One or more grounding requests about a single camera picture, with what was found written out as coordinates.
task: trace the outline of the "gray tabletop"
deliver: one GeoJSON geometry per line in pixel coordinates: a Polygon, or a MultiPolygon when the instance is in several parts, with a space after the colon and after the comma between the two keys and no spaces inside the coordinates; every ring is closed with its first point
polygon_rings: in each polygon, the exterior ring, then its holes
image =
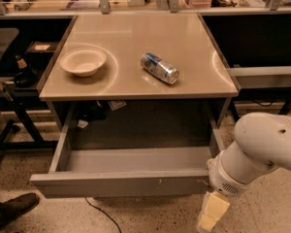
{"type": "Polygon", "coordinates": [[[81,14],[40,93],[42,100],[168,99],[233,97],[238,94],[197,14],[81,14]],[[92,47],[107,62],[90,78],[60,67],[62,56],[92,47]],[[151,52],[179,70],[173,85],[162,83],[141,66],[151,52]]]}

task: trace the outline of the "beige bowl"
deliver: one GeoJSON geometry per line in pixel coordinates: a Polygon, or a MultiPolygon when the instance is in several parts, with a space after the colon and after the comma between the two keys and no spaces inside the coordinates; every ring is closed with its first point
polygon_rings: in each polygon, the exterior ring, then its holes
{"type": "Polygon", "coordinates": [[[106,62],[106,54],[94,48],[76,49],[67,52],[60,60],[60,66],[68,73],[79,77],[90,77],[106,62]]]}

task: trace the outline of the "soda can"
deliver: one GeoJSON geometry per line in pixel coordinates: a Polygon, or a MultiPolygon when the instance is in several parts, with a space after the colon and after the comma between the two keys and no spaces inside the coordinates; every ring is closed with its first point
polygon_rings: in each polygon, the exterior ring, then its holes
{"type": "Polygon", "coordinates": [[[168,84],[175,83],[179,76],[178,70],[173,65],[152,53],[146,53],[141,64],[151,75],[168,84]]]}

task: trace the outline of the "black cable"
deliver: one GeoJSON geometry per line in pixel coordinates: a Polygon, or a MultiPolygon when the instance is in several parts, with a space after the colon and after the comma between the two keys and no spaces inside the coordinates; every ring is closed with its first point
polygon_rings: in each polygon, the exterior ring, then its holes
{"type": "Polygon", "coordinates": [[[120,227],[119,227],[119,225],[117,224],[117,222],[112,218],[112,217],[110,217],[106,212],[104,212],[102,209],[100,209],[99,207],[97,207],[97,206],[94,206],[94,205],[92,205],[91,203],[89,203],[89,201],[87,200],[87,198],[85,198],[85,200],[86,200],[86,202],[87,202],[87,204],[88,205],[90,205],[91,207],[93,207],[93,208],[95,208],[96,210],[98,210],[99,212],[101,212],[101,213],[103,213],[104,215],[106,215],[115,225],[116,225],[116,227],[117,227],[117,229],[118,229],[118,231],[119,231],[119,233],[122,233],[122,231],[121,231],[121,229],[120,229],[120,227]]]}
{"type": "Polygon", "coordinates": [[[252,100],[252,102],[258,104],[259,106],[263,106],[263,107],[270,107],[274,103],[274,101],[265,101],[265,103],[269,103],[269,104],[265,105],[265,104],[262,104],[263,102],[258,102],[256,100],[252,100]]]}

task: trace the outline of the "table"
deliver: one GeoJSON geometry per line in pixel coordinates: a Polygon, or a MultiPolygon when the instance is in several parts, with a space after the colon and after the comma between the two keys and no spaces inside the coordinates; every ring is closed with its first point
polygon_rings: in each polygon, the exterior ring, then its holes
{"type": "Polygon", "coordinates": [[[40,92],[50,104],[72,105],[48,174],[31,182],[46,197],[204,193],[210,145],[221,146],[218,126],[237,94],[195,13],[78,15],[40,92]],[[65,53],[83,47],[108,56],[91,78],[60,68],[65,53]],[[146,52],[178,68],[175,85],[143,69],[146,52]],[[127,106],[78,128],[80,101],[96,100],[127,106]]]}

